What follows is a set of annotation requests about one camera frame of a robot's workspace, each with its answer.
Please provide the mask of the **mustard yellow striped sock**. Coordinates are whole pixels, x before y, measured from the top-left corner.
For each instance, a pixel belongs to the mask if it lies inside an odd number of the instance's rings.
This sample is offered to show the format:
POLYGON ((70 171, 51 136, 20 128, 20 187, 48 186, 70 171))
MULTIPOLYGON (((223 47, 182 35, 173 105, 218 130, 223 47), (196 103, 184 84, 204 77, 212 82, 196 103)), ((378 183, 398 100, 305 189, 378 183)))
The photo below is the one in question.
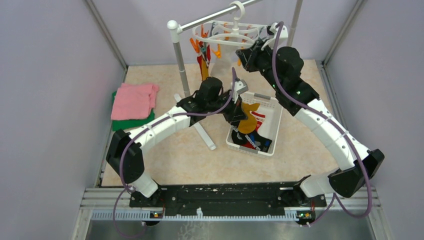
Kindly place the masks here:
POLYGON ((256 129, 257 120, 252 115, 252 112, 257 111, 259 107, 260 107, 259 103, 253 103, 253 104, 248 104, 244 102, 241 103, 241 109, 243 113, 246 115, 246 119, 241 120, 238 125, 238 130, 241 134, 246 135, 253 132, 256 129))

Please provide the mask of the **black sock with grey pattern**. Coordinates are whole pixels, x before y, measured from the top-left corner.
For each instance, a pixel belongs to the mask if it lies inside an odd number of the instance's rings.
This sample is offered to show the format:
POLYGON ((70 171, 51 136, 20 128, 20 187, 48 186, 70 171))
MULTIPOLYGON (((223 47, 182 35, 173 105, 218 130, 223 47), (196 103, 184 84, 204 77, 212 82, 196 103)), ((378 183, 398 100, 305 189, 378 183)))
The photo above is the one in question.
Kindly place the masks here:
POLYGON ((231 129, 230 135, 231 135, 231 140, 234 144, 242 146, 242 147, 249 148, 249 147, 247 147, 248 141, 246 139, 246 135, 248 135, 248 134, 240 133, 237 128, 233 127, 231 129))

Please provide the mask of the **red snowflake sock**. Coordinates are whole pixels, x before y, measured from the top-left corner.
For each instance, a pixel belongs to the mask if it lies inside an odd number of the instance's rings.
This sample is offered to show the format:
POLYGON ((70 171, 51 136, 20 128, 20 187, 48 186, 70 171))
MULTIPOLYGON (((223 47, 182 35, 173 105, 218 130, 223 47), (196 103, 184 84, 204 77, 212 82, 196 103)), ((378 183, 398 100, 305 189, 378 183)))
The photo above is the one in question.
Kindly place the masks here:
POLYGON ((256 111, 252 111, 251 114, 256 119, 256 128, 255 128, 255 130, 257 131, 261 127, 261 125, 265 122, 266 115, 265 114, 262 114, 262 113, 258 113, 256 111))

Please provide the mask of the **white sock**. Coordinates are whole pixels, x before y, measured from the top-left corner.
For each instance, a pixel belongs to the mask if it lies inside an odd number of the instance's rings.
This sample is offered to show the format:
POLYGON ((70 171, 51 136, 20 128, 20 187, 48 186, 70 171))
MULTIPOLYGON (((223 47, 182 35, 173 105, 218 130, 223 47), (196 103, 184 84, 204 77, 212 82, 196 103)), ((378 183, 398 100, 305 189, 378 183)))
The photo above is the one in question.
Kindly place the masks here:
POLYGON ((221 44, 220 45, 221 57, 215 61, 209 75, 211 77, 222 79, 226 75, 231 73, 234 57, 236 55, 236 50, 238 48, 239 48, 238 46, 234 46, 234 45, 221 44))

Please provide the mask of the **black sock with blue pattern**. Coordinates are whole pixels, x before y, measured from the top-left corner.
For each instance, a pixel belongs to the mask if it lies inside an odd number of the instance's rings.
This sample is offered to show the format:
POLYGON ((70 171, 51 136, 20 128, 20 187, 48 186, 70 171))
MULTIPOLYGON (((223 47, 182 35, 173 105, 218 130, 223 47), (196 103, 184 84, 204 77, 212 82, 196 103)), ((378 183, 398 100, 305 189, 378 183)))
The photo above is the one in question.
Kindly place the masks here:
POLYGON ((256 131, 246 135, 246 146, 250 149, 267 153, 271 147, 272 140, 259 135, 256 131))

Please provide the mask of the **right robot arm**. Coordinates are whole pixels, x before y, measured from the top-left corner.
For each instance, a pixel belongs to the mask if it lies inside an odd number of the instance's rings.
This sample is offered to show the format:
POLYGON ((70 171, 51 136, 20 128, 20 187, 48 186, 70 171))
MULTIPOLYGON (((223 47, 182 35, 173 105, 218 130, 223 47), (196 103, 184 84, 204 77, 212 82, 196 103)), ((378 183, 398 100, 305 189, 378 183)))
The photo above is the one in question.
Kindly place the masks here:
POLYGON ((236 50, 243 68, 259 72, 275 90, 278 103, 302 122, 336 160, 338 168, 328 173, 306 176, 293 192, 299 206, 307 206, 315 196, 336 193, 352 197, 374 177, 385 155, 356 140, 331 114, 319 94, 301 78, 304 61, 297 49, 277 50, 258 40, 252 47, 236 50))

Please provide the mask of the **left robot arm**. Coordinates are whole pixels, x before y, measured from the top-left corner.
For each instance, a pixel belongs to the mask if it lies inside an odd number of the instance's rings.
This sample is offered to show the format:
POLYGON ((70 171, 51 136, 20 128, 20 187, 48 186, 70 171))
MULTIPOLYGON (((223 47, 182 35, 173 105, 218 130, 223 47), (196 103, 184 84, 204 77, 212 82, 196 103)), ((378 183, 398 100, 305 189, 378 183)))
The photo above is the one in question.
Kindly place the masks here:
POLYGON ((192 95, 179 100, 169 111, 153 121, 125 132, 112 135, 106 161, 119 175, 128 193, 141 193, 149 207, 160 202, 158 184, 146 172, 143 153, 180 130, 189 128, 208 116, 222 114, 229 124, 246 119, 242 112, 241 94, 248 91, 247 83, 234 77, 231 88, 223 91, 223 83, 208 77, 192 95))

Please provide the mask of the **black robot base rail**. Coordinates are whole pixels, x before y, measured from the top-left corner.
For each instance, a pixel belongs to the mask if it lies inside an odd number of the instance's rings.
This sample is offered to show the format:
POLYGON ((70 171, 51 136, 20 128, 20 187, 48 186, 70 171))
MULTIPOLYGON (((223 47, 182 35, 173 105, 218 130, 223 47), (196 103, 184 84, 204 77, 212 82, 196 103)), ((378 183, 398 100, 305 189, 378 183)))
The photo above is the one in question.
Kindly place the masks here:
POLYGON ((289 182, 160 185, 150 197, 131 194, 129 206, 150 210, 153 218, 257 219, 279 217, 314 219, 326 207, 323 194, 307 197, 300 184, 289 182))

